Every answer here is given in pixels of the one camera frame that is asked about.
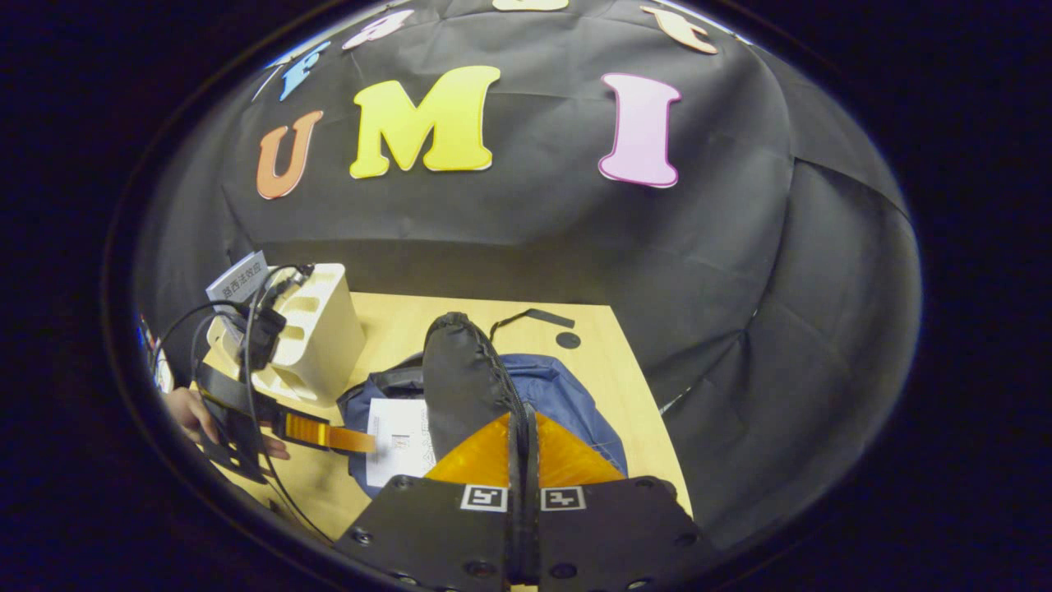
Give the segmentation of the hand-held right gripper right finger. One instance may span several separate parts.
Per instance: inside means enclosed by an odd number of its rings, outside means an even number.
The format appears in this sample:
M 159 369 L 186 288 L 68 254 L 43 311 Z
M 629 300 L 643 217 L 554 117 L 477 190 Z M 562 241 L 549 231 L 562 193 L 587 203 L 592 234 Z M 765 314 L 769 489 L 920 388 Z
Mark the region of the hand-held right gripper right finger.
M 669 481 L 628 479 L 555 420 L 537 436 L 539 590 L 672 591 L 717 565 Z

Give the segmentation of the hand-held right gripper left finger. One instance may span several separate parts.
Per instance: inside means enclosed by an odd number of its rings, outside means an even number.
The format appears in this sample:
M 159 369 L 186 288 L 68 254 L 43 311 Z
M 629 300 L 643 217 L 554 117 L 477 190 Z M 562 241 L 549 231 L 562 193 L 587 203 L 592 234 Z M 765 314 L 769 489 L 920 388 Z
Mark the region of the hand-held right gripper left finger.
M 398 474 L 335 543 L 396 585 L 507 591 L 521 580 L 515 419 L 491 421 L 423 477 Z

